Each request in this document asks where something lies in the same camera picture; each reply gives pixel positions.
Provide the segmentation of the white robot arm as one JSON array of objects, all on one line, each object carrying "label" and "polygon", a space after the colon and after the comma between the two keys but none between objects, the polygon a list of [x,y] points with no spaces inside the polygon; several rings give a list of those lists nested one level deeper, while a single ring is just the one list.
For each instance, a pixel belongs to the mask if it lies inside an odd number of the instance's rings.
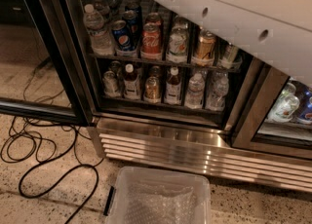
[{"label": "white robot arm", "polygon": [[312,0],[154,0],[312,86]]}]

